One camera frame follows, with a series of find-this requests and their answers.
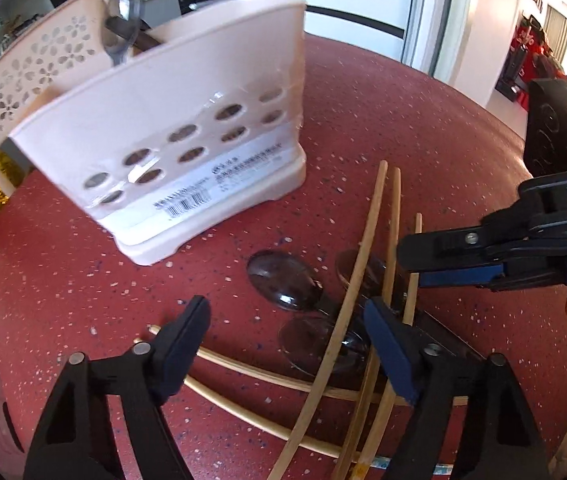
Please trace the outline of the black-handled metal spoon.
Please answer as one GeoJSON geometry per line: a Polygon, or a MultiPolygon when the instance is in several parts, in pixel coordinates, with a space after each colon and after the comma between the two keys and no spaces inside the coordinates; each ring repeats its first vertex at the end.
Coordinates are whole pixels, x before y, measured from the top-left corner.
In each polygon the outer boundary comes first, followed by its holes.
{"type": "Polygon", "coordinates": [[[125,63],[132,48],[146,52],[161,46],[161,42],[146,31],[142,10],[142,0],[108,0],[101,42],[114,66],[125,63]]]}

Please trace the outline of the blue-patterned bamboo chopstick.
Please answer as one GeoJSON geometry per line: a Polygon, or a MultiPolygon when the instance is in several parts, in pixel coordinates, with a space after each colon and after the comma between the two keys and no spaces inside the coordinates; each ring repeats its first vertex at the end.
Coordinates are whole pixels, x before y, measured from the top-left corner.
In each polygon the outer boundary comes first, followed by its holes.
{"type": "MultiPolygon", "coordinates": [[[[382,297],[384,299],[392,298],[392,289],[396,274],[396,249],[398,245],[399,223],[401,223],[401,213],[397,208],[393,208],[391,214],[391,234],[389,241],[389,250],[387,251],[387,276],[384,278],[382,297]]],[[[415,318],[416,302],[418,291],[418,275],[411,274],[408,280],[408,292],[406,307],[403,314],[403,323],[407,325],[413,324],[415,318]]],[[[397,400],[397,394],[390,382],[384,388],[381,396],[375,419],[373,419],[368,437],[364,444],[364,448],[359,454],[356,465],[354,466],[349,478],[361,480],[366,478],[368,471],[372,465],[372,460],[376,456],[376,452],[380,446],[387,423],[389,422],[394,405],[397,400]]]]}

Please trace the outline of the dark plastic spoon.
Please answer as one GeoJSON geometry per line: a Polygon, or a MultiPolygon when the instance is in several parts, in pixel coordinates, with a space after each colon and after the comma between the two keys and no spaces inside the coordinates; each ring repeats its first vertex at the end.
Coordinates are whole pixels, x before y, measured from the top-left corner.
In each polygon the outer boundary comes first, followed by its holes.
{"type": "Polygon", "coordinates": [[[256,252],[248,259],[246,273],[256,292],[283,310],[314,310],[323,296],[314,271],[286,252],[256,252]]]}
{"type": "MultiPolygon", "coordinates": [[[[337,272],[337,277],[344,288],[349,287],[356,258],[356,250],[349,249],[340,252],[335,259],[335,272],[337,272]]],[[[385,263],[375,255],[370,256],[356,301],[355,313],[358,318],[363,317],[364,303],[372,297],[381,295],[384,275],[385,263]]],[[[401,318],[407,304],[408,281],[400,273],[397,273],[395,278],[397,283],[394,285],[391,307],[394,315],[401,318]]],[[[454,356],[477,361],[483,360],[483,356],[477,350],[469,346],[466,341],[454,334],[430,313],[420,308],[415,308],[413,327],[422,340],[431,342],[431,344],[438,344],[454,356]]]]}
{"type": "MultiPolygon", "coordinates": [[[[327,351],[334,324],[325,316],[303,315],[292,318],[279,330],[278,342],[283,355],[300,372],[315,376],[327,351]]],[[[368,356],[369,346],[353,330],[342,338],[332,373],[353,372],[368,356]]]]}

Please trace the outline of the white refrigerator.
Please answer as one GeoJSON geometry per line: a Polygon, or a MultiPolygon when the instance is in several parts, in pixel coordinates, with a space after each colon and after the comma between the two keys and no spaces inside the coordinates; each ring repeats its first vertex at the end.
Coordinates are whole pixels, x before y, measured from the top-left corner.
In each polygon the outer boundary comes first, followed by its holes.
{"type": "Polygon", "coordinates": [[[451,0],[305,0],[305,30],[435,74],[451,0]]]}

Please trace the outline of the white plastic utensil holder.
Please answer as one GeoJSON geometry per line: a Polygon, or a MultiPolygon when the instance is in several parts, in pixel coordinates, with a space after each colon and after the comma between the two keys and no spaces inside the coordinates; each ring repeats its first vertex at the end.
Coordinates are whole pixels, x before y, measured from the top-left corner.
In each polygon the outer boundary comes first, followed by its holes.
{"type": "Polygon", "coordinates": [[[154,30],[157,46],[64,88],[12,140],[151,266],[306,178],[303,0],[225,0],[154,30]]]}

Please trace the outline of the white perforated storage cart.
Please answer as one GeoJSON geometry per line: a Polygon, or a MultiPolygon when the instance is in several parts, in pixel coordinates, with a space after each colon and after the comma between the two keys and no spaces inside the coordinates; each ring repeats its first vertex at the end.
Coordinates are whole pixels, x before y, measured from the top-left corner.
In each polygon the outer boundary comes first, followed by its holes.
{"type": "MultiPolygon", "coordinates": [[[[101,29],[108,0],[68,0],[0,56],[0,145],[50,86],[63,92],[112,66],[101,29]]],[[[15,186],[0,170],[0,190],[15,186]]]]}

